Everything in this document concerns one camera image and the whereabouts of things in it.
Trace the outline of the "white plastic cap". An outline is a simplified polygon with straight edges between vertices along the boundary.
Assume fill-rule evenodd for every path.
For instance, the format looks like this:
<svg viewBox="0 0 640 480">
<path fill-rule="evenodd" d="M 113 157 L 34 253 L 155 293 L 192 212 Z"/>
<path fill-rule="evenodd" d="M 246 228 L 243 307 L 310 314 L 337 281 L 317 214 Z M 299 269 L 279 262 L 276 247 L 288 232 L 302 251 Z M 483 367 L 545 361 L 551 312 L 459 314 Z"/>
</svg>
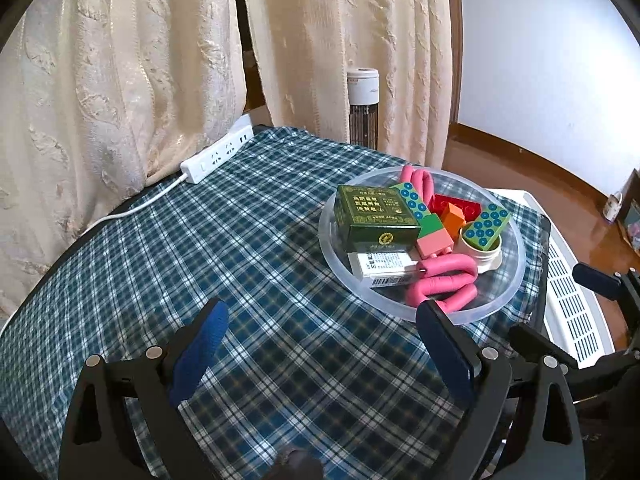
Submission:
<svg viewBox="0 0 640 480">
<path fill-rule="evenodd" d="M 502 238 L 498 237 L 489 250 L 479 250 L 459 236 L 454 252 L 470 256 L 475 261 L 479 274 L 495 271 L 502 265 Z"/>
</svg>

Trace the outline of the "long pink foam roller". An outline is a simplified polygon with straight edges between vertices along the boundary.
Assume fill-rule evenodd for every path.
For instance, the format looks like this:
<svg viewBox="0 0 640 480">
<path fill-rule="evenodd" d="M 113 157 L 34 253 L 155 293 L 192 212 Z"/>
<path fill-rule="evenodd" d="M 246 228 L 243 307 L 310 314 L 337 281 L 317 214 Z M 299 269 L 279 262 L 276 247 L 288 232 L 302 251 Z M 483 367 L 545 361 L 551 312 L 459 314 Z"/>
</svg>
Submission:
<svg viewBox="0 0 640 480">
<path fill-rule="evenodd" d="M 433 299 L 445 312 L 457 312 L 477 297 L 476 262 L 468 255 L 451 254 L 420 260 L 416 268 L 420 278 L 406 293 L 408 306 L 417 308 Z"/>
</svg>

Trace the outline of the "green blue-dotted block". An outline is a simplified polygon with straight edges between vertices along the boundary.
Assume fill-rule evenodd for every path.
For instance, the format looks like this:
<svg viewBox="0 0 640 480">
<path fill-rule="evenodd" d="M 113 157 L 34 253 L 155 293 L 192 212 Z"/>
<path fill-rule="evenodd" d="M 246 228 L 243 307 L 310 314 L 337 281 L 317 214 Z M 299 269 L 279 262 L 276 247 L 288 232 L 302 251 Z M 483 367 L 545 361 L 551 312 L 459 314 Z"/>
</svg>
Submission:
<svg viewBox="0 0 640 480">
<path fill-rule="evenodd" d="M 426 203 L 424 203 L 420 194 L 410 182 L 397 183 L 393 185 L 393 188 L 398 191 L 416 220 L 421 221 L 431 214 Z"/>
<path fill-rule="evenodd" d="M 462 230 L 462 240 L 469 246 L 488 252 L 511 219 L 510 212 L 496 203 L 484 207 L 478 217 Z"/>
</svg>

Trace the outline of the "green pink brick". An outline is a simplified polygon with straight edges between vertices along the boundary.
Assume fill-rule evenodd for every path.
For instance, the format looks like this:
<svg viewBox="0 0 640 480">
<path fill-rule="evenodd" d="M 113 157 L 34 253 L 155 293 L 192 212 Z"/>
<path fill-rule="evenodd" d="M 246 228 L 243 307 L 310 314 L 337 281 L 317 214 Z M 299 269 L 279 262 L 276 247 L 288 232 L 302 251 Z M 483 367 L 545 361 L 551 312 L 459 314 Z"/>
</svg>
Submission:
<svg viewBox="0 0 640 480">
<path fill-rule="evenodd" d="M 430 214 L 419 223 L 421 229 L 416 239 L 416 250 L 422 260 L 452 252 L 454 241 L 445 230 L 437 214 Z"/>
</svg>

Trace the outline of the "red toy brick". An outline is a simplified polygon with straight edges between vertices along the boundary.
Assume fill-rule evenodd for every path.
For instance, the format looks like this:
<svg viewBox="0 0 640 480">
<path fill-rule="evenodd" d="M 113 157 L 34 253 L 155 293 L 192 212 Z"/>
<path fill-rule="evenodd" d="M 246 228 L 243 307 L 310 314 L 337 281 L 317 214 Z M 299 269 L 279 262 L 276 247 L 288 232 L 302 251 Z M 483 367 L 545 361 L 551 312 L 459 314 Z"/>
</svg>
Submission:
<svg viewBox="0 0 640 480">
<path fill-rule="evenodd" d="M 447 209 L 448 205 L 458 207 L 462 211 L 466 222 L 474 221 L 483 209 L 480 203 L 473 202 L 472 200 L 435 194 L 430 203 L 430 211 L 440 216 Z"/>
</svg>

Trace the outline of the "orange toy brick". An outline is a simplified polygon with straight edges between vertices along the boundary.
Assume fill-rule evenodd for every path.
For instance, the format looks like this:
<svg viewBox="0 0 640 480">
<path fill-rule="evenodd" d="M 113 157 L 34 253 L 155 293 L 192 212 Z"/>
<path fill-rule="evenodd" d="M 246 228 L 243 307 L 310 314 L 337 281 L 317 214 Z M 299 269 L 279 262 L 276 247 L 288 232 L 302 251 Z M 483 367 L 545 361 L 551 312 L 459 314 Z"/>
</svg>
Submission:
<svg viewBox="0 0 640 480">
<path fill-rule="evenodd" d="M 463 210 L 452 203 L 445 206 L 440 214 L 440 221 L 454 242 L 459 238 L 460 230 L 466 225 Z"/>
</svg>

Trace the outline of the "white medicine box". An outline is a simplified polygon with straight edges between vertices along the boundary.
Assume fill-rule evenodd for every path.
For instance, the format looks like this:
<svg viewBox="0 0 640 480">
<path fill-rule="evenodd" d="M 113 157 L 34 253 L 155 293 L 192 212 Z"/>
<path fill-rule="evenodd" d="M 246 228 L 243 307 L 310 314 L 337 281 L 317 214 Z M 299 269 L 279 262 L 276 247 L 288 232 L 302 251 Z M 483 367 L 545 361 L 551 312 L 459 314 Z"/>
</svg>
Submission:
<svg viewBox="0 0 640 480">
<path fill-rule="evenodd" d="M 411 252 L 350 252 L 347 258 L 352 275 L 369 288 L 408 285 L 421 276 Z"/>
</svg>

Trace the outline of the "short pink foam roller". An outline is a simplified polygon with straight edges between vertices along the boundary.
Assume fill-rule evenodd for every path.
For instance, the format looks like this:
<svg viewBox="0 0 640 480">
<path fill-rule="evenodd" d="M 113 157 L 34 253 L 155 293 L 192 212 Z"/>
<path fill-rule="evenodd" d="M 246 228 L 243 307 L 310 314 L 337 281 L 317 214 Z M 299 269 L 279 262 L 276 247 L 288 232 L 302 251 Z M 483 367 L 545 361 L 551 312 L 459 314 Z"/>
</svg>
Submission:
<svg viewBox="0 0 640 480">
<path fill-rule="evenodd" d="M 401 169 L 399 181 L 401 183 L 411 183 L 422 202 L 427 208 L 431 208 L 435 187 L 433 177 L 427 169 L 405 165 Z"/>
</svg>

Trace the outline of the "dark green printed box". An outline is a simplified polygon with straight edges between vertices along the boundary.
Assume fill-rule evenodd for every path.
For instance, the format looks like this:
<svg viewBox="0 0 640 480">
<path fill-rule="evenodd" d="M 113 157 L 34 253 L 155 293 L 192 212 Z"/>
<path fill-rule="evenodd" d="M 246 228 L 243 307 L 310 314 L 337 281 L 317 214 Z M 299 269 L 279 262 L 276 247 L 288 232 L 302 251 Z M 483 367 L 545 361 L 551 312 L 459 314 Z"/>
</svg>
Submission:
<svg viewBox="0 0 640 480">
<path fill-rule="evenodd" d="M 421 229 L 396 188 L 339 185 L 333 212 L 345 252 L 408 252 Z"/>
</svg>

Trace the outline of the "white slatted appliance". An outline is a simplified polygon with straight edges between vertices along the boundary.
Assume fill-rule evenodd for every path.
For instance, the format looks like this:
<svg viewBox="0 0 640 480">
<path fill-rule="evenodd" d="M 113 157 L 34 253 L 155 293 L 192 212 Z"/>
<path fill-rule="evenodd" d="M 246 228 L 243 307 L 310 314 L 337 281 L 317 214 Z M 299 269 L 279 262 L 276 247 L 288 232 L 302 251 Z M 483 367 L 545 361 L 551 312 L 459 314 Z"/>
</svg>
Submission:
<svg viewBox="0 0 640 480">
<path fill-rule="evenodd" d="M 615 351 L 614 342 L 597 296 L 574 281 L 574 252 L 553 221 L 550 224 L 544 330 L 579 368 L 590 367 Z"/>
</svg>

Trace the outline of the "wooden shelf cabinet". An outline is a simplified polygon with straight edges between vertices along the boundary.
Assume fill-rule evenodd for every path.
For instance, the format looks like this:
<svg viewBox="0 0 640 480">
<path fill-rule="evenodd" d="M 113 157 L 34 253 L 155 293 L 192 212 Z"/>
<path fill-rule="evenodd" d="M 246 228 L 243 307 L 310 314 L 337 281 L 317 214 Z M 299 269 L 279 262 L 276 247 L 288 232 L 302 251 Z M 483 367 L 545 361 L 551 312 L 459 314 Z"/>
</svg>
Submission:
<svg viewBox="0 0 640 480">
<path fill-rule="evenodd" d="M 639 253 L 639 192 L 639 170 L 634 169 L 622 189 L 622 202 L 616 222 L 623 240 L 636 254 Z"/>
</svg>

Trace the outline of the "white mug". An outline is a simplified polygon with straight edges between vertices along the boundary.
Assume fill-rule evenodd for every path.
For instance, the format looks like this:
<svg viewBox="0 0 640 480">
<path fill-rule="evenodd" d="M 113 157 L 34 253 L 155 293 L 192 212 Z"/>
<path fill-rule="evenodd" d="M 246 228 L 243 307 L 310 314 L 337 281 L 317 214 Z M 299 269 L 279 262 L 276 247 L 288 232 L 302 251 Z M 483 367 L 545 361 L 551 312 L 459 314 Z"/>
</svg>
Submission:
<svg viewBox="0 0 640 480">
<path fill-rule="evenodd" d="M 616 220 L 620 213 L 620 208 L 622 208 L 622 201 L 623 195 L 621 192 L 615 192 L 608 196 L 602 209 L 602 217 L 605 218 L 608 223 Z"/>
</svg>

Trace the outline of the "clear plastic bowl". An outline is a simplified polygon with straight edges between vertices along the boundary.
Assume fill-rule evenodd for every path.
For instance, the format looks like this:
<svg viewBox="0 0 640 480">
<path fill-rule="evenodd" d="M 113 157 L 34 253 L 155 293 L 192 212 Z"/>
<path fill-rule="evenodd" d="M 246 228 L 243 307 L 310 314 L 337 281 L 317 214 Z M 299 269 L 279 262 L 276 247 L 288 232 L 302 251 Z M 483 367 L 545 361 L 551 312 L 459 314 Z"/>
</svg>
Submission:
<svg viewBox="0 0 640 480">
<path fill-rule="evenodd" d="M 406 321 L 433 299 L 456 325 L 480 322 L 524 283 L 514 210 L 447 171 L 390 167 L 352 179 L 323 206 L 318 239 L 343 285 Z"/>
</svg>

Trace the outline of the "white power strip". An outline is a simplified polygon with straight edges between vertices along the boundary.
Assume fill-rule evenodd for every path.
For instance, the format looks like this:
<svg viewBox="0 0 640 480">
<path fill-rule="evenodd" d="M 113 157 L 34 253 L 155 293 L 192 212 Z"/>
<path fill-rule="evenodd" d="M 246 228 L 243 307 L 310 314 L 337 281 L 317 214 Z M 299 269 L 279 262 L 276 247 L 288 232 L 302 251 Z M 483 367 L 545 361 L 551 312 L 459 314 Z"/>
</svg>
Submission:
<svg viewBox="0 0 640 480">
<path fill-rule="evenodd" d="M 180 164 L 184 180 L 198 184 L 232 157 L 254 136 L 252 125 L 228 132 L 223 138 Z"/>
</svg>

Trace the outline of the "white tower heater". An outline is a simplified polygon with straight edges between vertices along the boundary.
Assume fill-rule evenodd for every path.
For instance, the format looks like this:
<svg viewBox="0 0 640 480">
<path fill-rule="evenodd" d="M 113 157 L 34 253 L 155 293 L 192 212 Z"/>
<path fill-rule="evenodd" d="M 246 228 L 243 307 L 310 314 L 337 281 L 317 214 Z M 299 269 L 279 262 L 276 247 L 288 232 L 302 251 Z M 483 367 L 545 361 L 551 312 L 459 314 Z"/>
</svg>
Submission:
<svg viewBox="0 0 640 480">
<path fill-rule="evenodd" d="M 365 148 L 378 148 L 378 103 L 380 75 L 375 68 L 349 67 L 349 142 Z"/>
</svg>

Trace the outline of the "cream patterned curtain left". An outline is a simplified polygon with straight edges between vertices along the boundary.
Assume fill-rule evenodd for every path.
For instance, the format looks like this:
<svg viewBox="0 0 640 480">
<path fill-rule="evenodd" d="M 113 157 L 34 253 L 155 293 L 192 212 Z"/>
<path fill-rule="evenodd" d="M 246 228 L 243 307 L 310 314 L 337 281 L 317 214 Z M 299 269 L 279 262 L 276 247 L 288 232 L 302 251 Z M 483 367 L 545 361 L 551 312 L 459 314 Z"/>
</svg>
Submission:
<svg viewBox="0 0 640 480">
<path fill-rule="evenodd" d="M 1 312 L 243 111 L 235 0 L 34 0 L 1 52 Z"/>
</svg>

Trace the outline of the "cream curtain right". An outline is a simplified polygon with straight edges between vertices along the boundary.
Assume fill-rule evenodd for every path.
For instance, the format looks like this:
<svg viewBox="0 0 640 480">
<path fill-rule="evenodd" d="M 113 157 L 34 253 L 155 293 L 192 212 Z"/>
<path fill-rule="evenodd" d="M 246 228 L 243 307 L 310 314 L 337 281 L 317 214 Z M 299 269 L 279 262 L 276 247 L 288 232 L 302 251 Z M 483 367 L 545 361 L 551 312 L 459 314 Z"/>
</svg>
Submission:
<svg viewBox="0 0 640 480">
<path fill-rule="evenodd" d="M 349 139 L 347 72 L 380 74 L 378 149 L 438 168 L 454 61 L 449 0 L 245 0 L 273 125 Z"/>
</svg>

